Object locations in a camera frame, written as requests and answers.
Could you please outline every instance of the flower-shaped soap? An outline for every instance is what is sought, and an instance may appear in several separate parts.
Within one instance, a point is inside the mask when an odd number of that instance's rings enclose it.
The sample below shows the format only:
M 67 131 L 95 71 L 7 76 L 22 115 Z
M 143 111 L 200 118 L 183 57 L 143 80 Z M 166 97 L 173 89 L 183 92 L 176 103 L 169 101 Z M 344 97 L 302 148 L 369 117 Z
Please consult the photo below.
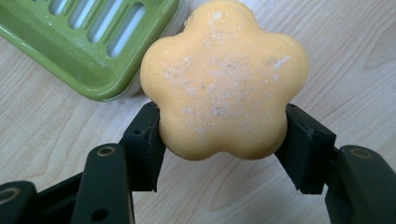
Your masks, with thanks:
M 307 73 L 293 38 L 264 32 L 242 3 L 213 0 L 192 12 L 181 34 L 149 48 L 141 81 L 160 108 L 162 140 L 179 157 L 227 151 L 255 160 L 283 142 L 287 102 Z

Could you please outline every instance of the black plastic part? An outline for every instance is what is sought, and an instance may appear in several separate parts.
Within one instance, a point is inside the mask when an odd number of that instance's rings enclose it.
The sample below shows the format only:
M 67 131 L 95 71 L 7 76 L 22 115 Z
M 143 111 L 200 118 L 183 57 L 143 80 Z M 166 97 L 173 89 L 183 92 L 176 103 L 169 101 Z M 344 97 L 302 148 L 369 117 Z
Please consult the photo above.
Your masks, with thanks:
M 333 224 L 396 223 L 396 174 L 371 149 L 341 147 L 326 195 Z
M 321 194 L 336 135 L 296 105 L 286 108 L 288 132 L 276 156 L 303 194 Z
M 68 224 L 71 221 L 82 173 L 38 193 L 41 223 Z
M 166 146 L 158 125 L 160 110 L 154 103 L 145 104 L 125 131 L 120 144 L 126 149 L 132 191 L 157 191 Z
M 36 223 L 39 204 L 35 185 L 27 181 L 0 186 L 0 223 Z
M 73 212 L 73 224 L 134 223 L 124 148 L 106 144 L 88 155 Z

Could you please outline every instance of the soap dish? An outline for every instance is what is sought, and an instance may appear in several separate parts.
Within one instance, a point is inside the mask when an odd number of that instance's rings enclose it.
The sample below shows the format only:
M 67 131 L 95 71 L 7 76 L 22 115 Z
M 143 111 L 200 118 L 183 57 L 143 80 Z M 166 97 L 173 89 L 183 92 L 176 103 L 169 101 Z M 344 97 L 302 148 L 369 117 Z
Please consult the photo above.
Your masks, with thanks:
M 72 89 L 95 101 L 131 96 L 149 46 L 175 35 L 183 0 L 0 2 L 0 35 Z

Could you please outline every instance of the white residue on soap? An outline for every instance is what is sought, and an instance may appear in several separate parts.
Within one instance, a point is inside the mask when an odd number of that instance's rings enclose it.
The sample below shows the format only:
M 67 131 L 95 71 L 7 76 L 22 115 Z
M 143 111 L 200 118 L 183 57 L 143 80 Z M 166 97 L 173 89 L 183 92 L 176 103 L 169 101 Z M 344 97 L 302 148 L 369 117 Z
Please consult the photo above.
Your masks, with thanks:
M 282 66 L 283 63 L 287 62 L 290 59 L 291 59 L 291 57 L 288 55 L 288 56 L 285 56 L 283 59 L 278 60 L 276 63 L 274 63 L 273 69 L 278 70 Z
M 191 58 L 190 57 L 185 57 L 184 58 L 184 62 L 186 62 L 187 64 L 191 64 Z
M 185 107 L 182 109 L 181 113 L 185 115 L 192 115 L 194 114 L 194 111 L 192 110 L 191 107 Z
M 197 93 L 197 91 L 193 88 L 187 89 L 187 94 L 189 95 L 195 95 Z
M 204 129 L 204 128 L 195 128 L 195 131 L 198 132 L 198 133 L 205 133 L 206 129 Z
M 221 18 L 222 12 L 217 11 L 215 14 L 213 14 L 213 20 L 218 20 Z

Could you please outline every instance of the table surface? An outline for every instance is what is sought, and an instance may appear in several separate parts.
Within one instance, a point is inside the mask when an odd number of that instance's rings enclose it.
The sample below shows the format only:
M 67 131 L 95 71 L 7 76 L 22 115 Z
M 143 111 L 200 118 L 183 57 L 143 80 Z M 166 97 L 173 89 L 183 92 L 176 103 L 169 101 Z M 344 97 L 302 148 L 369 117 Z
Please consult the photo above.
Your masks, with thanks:
M 190 11 L 203 2 L 190 0 Z M 337 147 L 371 148 L 396 170 L 396 2 L 241 2 L 264 30 L 305 48 L 310 74 L 292 102 L 335 132 Z M 0 183 L 42 190 L 81 172 L 149 101 L 142 91 L 90 101 L 3 38 L 0 67 Z M 330 223 L 324 195 L 296 191 L 275 156 L 184 161 L 167 151 L 158 192 L 134 192 L 134 209 L 137 223 Z

